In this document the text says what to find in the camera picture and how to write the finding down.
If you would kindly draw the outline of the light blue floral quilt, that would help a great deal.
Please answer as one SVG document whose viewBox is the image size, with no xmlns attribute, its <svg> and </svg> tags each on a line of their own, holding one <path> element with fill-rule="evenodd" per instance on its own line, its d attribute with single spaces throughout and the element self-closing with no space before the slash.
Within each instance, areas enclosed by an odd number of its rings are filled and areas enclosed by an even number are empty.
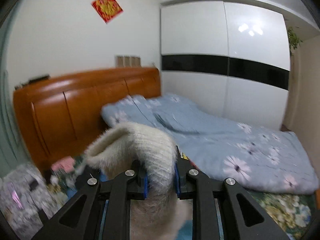
<svg viewBox="0 0 320 240">
<path fill-rule="evenodd" d="M 312 194 L 319 178 L 295 133 L 252 126 L 203 112 L 176 94 L 127 96 L 102 107 L 108 126 L 131 121 L 168 133 L 211 178 L 231 177 L 243 187 L 271 193 Z"/>
</svg>

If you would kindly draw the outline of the wall switch panel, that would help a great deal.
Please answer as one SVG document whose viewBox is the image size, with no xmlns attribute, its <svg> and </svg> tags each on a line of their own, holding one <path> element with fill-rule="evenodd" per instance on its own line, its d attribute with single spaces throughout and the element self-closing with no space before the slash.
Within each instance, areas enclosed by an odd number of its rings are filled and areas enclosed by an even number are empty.
<svg viewBox="0 0 320 240">
<path fill-rule="evenodd" d="M 116 68 L 141 67 L 141 59 L 137 56 L 116 56 Z"/>
</svg>

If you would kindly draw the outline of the grey white patterned fabric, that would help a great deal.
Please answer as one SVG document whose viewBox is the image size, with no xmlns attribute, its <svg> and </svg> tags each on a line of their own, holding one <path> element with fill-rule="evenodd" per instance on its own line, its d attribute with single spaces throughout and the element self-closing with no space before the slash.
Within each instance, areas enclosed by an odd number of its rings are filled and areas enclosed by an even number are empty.
<svg viewBox="0 0 320 240">
<path fill-rule="evenodd" d="M 32 239 L 43 227 L 40 210 L 52 218 L 67 200 L 58 185 L 46 185 L 32 163 L 16 167 L 1 180 L 1 211 L 20 239 Z"/>
</svg>

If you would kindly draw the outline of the green hanging plant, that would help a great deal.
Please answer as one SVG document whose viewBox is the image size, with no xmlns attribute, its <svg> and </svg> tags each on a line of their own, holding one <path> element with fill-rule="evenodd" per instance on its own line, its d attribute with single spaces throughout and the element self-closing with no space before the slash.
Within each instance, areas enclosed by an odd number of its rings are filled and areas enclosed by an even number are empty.
<svg viewBox="0 0 320 240">
<path fill-rule="evenodd" d="M 292 53 L 303 43 L 303 41 L 297 36 L 292 27 L 287 29 L 287 36 L 289 41 L 290 55 L 292 55 Z"/>
</svg>

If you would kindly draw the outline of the teal floral bed sheet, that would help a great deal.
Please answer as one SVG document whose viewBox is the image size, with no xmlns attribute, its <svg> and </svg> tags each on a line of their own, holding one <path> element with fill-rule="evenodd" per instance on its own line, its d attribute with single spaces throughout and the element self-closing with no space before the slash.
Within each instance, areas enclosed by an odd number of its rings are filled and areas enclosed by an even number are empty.
<svg viewBox="0 0 320 240">
<path fill-rule="evenodd" d="M 76 185 L 84 173 L 83 156 L 65 157 L 44 173 L 50 193 L 65 204 L 81 187 Z M 316 195 L 273 194 L 248 190 L 269 216 L 286 232 L 289 239 L 300 239 L 317 210 Z"/>
</svg>

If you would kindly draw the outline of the cream fuzzy knit sweater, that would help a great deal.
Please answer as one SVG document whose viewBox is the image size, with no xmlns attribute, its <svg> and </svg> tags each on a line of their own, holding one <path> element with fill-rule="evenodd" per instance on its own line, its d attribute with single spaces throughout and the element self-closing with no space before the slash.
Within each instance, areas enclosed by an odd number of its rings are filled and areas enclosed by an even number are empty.
<svg viewBox="0 0 320 240">
<path fill-rule="evenodd" d="M 149 192 L 145 200 L 131 202 L 131 239 L 189 239 L 191 203 L 174 189 L 176 144 L 165 132 L 123 122 L 104 132 L 85 150 L 88 166 L 113 179 L 138 160 L 145 167 Z"/>
</svg>

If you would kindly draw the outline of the orange wooden headboard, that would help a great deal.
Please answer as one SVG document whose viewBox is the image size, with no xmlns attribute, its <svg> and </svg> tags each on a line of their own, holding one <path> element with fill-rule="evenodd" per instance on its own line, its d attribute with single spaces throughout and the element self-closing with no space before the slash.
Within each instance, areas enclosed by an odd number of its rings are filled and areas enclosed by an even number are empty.
<svg viewBox="0 0 320 240">
<path fill-rule="evenodd" d="M 42 80 L 13 93 L 17 124 L 41 173 L 58 160 L 81 155 L 106 129 L 100 111 L 126 96 L 161 94 L 155 67 L 108 68 Z"/>
</svg>

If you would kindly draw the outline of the white black sliding wardrobe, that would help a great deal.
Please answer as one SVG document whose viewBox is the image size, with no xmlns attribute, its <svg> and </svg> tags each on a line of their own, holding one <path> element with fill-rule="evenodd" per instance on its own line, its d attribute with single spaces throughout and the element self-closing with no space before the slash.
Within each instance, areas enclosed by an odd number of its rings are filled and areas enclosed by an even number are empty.
<svg viewBox="0 0 320 240">
<path fill-rule="evenodd" d="M 280 129 L 290 74 L 282 14 L 222 1 L 163 7 L 161 56 L 164 93 L 212 115 Z"/>
</svg>

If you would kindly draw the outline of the red square wall decoration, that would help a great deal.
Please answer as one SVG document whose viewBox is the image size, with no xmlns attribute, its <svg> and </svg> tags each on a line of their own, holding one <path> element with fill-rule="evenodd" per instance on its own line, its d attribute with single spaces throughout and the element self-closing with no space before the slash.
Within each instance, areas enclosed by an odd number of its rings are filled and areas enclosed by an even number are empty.
<svg viewBox="0 0 320 240">
<path fill-rule="evenodd" d="M 105 23 L 123 12 L 116 0 L 94 0 L 91 5 Z"/>
</svg>

